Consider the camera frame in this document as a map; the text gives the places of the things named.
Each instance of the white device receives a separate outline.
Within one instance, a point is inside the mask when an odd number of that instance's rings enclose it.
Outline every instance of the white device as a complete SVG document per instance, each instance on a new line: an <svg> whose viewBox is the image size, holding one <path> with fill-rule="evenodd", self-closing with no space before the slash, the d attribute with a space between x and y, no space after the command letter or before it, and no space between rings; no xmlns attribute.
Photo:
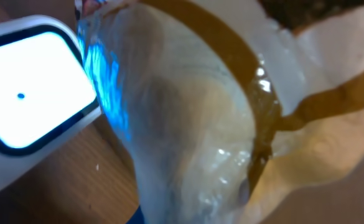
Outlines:
<svg viewBox="0 0 364 224"><path fill-rule="evenodd" d="M0 190L100 114L72 30L47 16L0 24Z"/></svg>

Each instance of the blue dot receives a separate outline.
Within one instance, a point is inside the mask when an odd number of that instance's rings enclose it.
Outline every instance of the blue dot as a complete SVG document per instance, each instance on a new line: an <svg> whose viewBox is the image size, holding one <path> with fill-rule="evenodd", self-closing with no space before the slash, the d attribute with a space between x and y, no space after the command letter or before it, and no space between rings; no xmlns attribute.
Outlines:
<svg viewBox="0 0 364 224"><path fill-rule="evenodd" d="M23 93L17 94L18 99L22 100L24 97L26 97Z"/></svg>

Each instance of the plastic bag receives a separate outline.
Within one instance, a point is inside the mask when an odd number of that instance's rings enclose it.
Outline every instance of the plastic bag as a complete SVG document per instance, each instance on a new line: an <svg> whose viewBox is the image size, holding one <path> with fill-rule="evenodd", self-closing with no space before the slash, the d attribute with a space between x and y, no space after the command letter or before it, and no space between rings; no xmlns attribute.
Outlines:
<svg viewBox="0 0 364 224"><path fill-rule="evenodd" d="M364 58L339 60L363 51L341 54L341 30L318 35L340 24L294 36L247 0L97 8L78 23L85 70L133 158L148 223L258 223L292 190L341 178L364 156L364 120L343 124L364 114L364 85L346 82L364 77ZM361 144L328 146L348 133Z"/></svg>

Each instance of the clear plastic bag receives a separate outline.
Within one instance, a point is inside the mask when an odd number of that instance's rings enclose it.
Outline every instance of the clear plastic bag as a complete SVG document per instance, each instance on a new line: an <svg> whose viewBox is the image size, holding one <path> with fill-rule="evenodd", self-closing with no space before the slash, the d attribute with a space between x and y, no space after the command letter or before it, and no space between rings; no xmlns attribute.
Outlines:
<svg viewBox="0 0 364 224"><path fill-rule="evenodd" d="M103 111L133 158L147 222L229 223L240 189L248 194L255 136L244 93L177 20L110 4L80 21L78 35Z"/></svg>
<svg viewBox="0 0 364 224"><path fill-rule="evenodd" d="M364 77L364 57L340 59L364 54L362 35L344 53L338 22L296 36L254 0L135 2L100 3L78 37L133 158L147 223L258 223L294 189L337 180L364 156L364 121L343 123L364 116L363 87L347 82ZM342 30L362 27L354 21ZM361 144L323 147L328 138Z"/></svg>

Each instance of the device bezel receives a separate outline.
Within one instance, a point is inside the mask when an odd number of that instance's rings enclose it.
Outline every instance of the device bezel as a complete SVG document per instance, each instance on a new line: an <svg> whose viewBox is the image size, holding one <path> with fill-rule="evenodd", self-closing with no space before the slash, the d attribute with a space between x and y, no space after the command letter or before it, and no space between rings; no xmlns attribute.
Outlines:
<svg viewBox="0 0 364 224"><path fill-rule="evenodd" d="M75 42L71 39L71 37L62 29L48 24L28 27L22 30L17 30L15 32L0 35L0 46L10 44L18 40L26 39L28 37L33 37L35 35L43 34L45 32L53 32L61 36L63 40L67 43L70 50L73 52L74 56L79 61L80 65L83 66L81 53L77 48L77 46L75 45ZM82 118L91 113L97 107L98 107L98 101L95 99L84 109L73 115L71 118L68 118L65 122L58 125L49 133L42 136L40 139L36 140L27 147L24 148L9 147L3 141L0 140L0 153L6 154L8 156L31 155L42 149L46 144L53 141L55 138L61 136L66 130L70 129L74 124L78 123Z"/></svg>

